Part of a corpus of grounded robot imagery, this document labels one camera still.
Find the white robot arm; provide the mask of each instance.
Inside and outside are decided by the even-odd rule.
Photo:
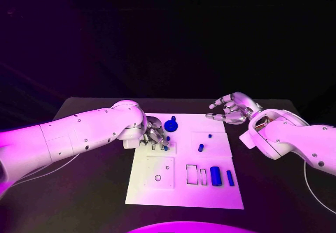
[[[224,104],[225,115],[206,114],[206,118],[243,124],[247,119],[248,131],[240,136],[251,149],[255,146],[271,158],[281,158],[289,152],[302,156],[316,169],[336,175],[336,128],[328,125],[309,125],[287,110],[264,109],[241,92],[219,98],[209,106]]]
[[[111,108],[75,114],[49,123],[0,133],[0,196],[33,170],[116,139],[124,148],[149,141],[169,146],[162,122],[146,117],[139,104],[123,100]]]

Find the blue object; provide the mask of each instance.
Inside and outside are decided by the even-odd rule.
[[[178,122],[176,122],[176,117],[172,116],[172,120],[168,120],[165,123],[165,129],[168,132],[175,132],[178,130]]]
[[[227,175],[228,175],[228,179],[230,179],[230,186],[235,186],[231,171],[227,171]]]
[[[212,174],[212,186],[222,186],[219,167],[217,166],[211,167],[211,174]]]
[[[204,144],[199,144],[198,151],[202,152],[202,151],[204,151],[204,148],[205,148],[205,145],[204,145]]]

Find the small blue cylinder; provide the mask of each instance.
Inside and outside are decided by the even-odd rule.
[[[222,186],[219,167],[217,166],[211,167],[211,174],[212,174],[212,186]]]
[[[228,179],[230,179],[230,186],[235,186],[231,171],[227,171],[227,175],[228,175]]]
[[[204,145],[204,144],[199,144],[198,151],[202,152],[202,151],[204,151],[204,148],[205,148],[205,145]]]

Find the blue knob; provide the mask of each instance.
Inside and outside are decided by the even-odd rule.
[[[198,151],[202,152],[202,151],[204,151],[204,148],[205,148],[205,145],[204,145],[204,144],[199,144]]]

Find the dark tabletop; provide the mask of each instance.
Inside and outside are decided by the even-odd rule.
[[[121,99],[69,98],[55,119],[111,107]],[[147,113],[222,113],[208,109],[214,100],[133,99]],[[257,100],[264,108],[297,114],[289,100]],[[336,216],[322,207],[306,187],[303,160],[287,154],[277,161],[240,140],[248,123],[225,124],[244,210],[124,204],[134,149],[123,142],[81,154],[55,173],[10,188],[0,200],[0,230],[6,233],[127,232],[168,221],[201,221],[257,232],[336,232]],[[38,175],[56,169],[58,161]],[[309,167],[312,189],[336,208],[336,177]]]

